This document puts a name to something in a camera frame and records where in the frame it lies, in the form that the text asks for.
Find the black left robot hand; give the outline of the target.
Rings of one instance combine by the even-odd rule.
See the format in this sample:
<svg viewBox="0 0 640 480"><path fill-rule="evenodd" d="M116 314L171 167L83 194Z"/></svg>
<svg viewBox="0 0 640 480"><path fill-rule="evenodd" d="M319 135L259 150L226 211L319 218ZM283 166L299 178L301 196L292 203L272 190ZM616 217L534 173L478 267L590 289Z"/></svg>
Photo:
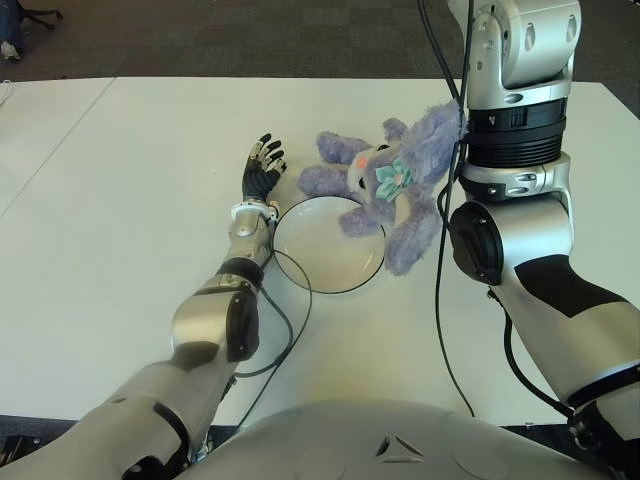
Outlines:
<svg viewBox="0 0 640 480"><path fill-rule="evenodd" d="M265 202L287 169L282 142L270 133L260 137L250 150L242 176L243 200Z"/></svg>

